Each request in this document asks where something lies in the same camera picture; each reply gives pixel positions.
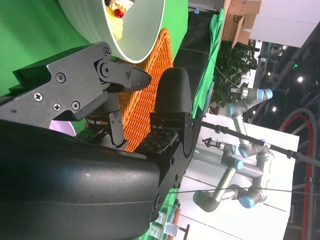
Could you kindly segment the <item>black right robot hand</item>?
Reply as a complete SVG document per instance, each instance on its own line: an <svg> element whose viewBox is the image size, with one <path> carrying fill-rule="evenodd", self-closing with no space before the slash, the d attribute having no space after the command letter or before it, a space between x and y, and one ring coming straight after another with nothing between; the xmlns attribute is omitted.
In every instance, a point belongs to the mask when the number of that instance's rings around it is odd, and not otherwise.
<svg viewBox="0 0 320 240"><path fill-rule="evenodd" d="M117 95L151 76L110 53L98 42L14 72L0 99L1 239L133 240L179 187L194 151L186 70L163 72L150 132L129 152Z"/></svg>

